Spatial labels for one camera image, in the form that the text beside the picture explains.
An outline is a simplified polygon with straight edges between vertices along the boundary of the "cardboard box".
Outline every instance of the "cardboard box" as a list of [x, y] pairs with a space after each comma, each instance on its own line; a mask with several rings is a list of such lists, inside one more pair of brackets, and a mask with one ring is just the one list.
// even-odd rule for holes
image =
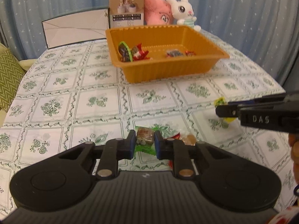
[[144, 0], [109, 0], [110, 28], [144, 24]]

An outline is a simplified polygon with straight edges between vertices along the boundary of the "basket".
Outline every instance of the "basket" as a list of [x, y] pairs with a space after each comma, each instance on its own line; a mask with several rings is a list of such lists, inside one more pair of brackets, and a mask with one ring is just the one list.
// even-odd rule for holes
[[[129, 83], [138, 83], [161, 78], [205, 73], [219, 59], [229, 55], [208, 40], [205, 36], [188, 26], [161, 25], [120, 27], [106, 30], [111, 61], [121, 67]], [[125, 41], [129, 48], [142, 43], [152, 60], [122, 62], [118, 45]], [[194, 51], [194, 56], [167, 57], [166, 51], [178, 49]]]

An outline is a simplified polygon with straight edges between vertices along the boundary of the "human hand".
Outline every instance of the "human hand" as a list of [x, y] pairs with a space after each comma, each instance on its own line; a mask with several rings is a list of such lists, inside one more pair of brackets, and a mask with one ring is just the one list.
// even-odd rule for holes
[[294, 134], [289, 134], [289, 145], [291, 146], [291, 158], [294, 161], [294, 176], [299, 184], [299, 139]]

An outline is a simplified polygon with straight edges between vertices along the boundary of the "zigzag patterned cushion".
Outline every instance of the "zigzag patterned cushion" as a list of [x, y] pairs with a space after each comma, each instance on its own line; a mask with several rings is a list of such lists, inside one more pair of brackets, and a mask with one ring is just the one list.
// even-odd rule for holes
[[25, 72], [10, 49], [0, 56], [0, 108], [8, 112]]

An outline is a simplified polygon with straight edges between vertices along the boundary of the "tablecloth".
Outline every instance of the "tablecloth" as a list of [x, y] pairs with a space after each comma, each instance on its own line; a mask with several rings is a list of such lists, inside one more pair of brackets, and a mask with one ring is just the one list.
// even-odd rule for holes
[[[189, 132], [275, 171], [282, 182], [276, 204], [295, 200], [296, 183], [287, 135], [229, 125], [213, 101], [246, 100], [284, 90], [261, 67], [218, 37], [202, 33], [230, 54], [208, 73], [140, 84], [126, 82], [112, 66], [106, 40], [46, 50], [23, 78], [0, 130], [0, 217], [15, 204], [9, 181], [20, 169], [85, 141], [104, 144], [135, 126], [155, 127], [164, 137]], [[167, 170], [168, 161], [138, 152], [122, 170]]]

